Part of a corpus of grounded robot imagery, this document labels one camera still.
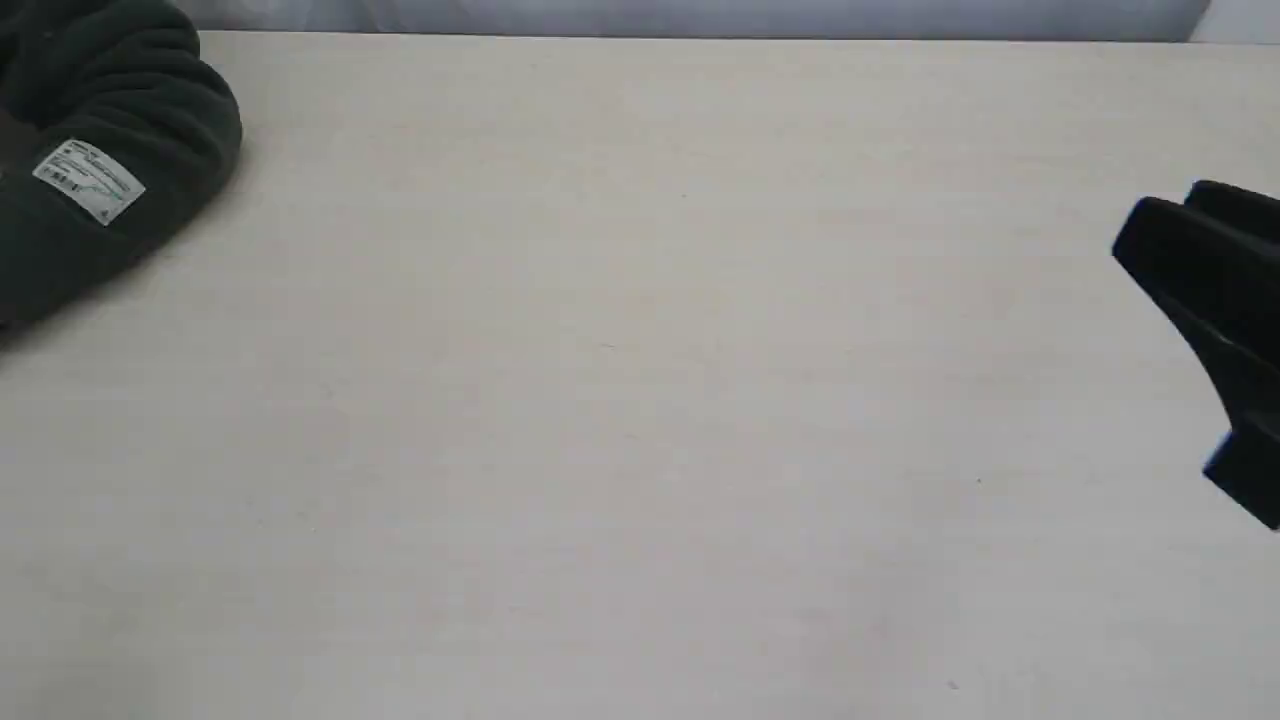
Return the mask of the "forearm in dark green sleeve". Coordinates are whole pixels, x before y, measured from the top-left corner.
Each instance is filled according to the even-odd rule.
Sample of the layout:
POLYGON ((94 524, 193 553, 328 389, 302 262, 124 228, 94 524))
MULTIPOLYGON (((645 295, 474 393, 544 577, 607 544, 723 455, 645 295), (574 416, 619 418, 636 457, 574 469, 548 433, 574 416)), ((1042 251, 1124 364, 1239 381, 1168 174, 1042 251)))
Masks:
POLYGON ((5 1, 3 333, 114 281, 184 229, 238 163, 241 108, 169 1, 5 1))

